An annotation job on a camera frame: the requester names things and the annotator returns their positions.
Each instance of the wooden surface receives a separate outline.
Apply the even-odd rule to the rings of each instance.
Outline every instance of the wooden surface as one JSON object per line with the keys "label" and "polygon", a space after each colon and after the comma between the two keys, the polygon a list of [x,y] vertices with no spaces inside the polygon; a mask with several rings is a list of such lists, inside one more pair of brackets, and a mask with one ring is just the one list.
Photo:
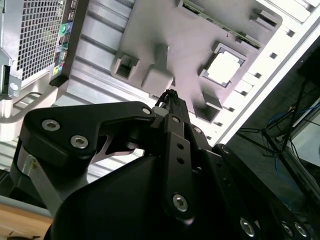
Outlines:
{"label": "wooden surface", "polygon": [[0,203],[0,237],[43,239],[52,219]]}

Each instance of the ventilation slot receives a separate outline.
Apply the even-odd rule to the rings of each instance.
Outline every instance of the ventilation slot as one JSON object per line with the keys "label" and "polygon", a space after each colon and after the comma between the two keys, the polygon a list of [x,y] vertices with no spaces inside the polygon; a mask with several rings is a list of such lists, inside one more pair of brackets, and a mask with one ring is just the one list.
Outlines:
{"label": "ventilation slot", "polygon": [[66,0],[24,0],[17,70],[25,80],[54,63]]}

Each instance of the usb port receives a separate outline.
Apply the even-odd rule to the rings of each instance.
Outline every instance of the usb port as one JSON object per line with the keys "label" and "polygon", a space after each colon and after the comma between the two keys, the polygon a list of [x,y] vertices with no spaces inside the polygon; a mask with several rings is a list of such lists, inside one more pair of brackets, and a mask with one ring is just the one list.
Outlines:
{"label": "usb port", "polygon": [[67,33],[65,36],[64,36],[64,39],[63,39],[63,44],[67,44],[70,40],[70,33]]}
{"label": "usb port", "polygon": [[71,2],[71,8],[72,8],[72,9],[76,9],[76,7],[77,7],[77,0],[72,0],[72,2]]}
{"label": "usb port", "polygon": [[68,52],[67,51],[63,51],[62,53],[61,53],[61,55],[60,55],[60,59],[61,59],[61,61],[63,62],[64,60],[66,60],[66,58],[67,58],[67,54],[68,54]]}
{"label": "usb port", "polygon": [[72,22],[74,20],[74,17],[75,17],[75,12],[74,11],[71,11],[69,13],[69,17],[68,17],[68,21],[69,22]]}
{"label": "usb port", "polygon": [[59,45],[62,45],[65,42],[65,36],[60,37]]}

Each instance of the gray mount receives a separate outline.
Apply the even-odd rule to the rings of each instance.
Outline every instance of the gray mount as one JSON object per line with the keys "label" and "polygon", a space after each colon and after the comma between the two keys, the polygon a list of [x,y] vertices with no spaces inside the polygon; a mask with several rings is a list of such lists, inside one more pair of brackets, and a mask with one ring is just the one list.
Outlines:
{"label": "gray mount", "polygon": [[[255,0],[136,0],[111,74],[155,97],[175,89],[212,123],[281,23]],[[240,65],[227,84],[208,75],[223,51]]]}

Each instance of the robotic arm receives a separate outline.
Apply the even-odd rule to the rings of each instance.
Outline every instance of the robotic arm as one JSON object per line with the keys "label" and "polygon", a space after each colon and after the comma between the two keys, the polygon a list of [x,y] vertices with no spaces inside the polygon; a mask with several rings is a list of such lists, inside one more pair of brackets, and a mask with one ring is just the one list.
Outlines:
{"label": "robotic arm", "polygon": [[[144,155],[87,183],[90,163],[134,149]],[[45,240],[311,239],[227,146],[209,146],[173,90],[153,109],[121,102],[29,112],[11,175],[51,212]]]}

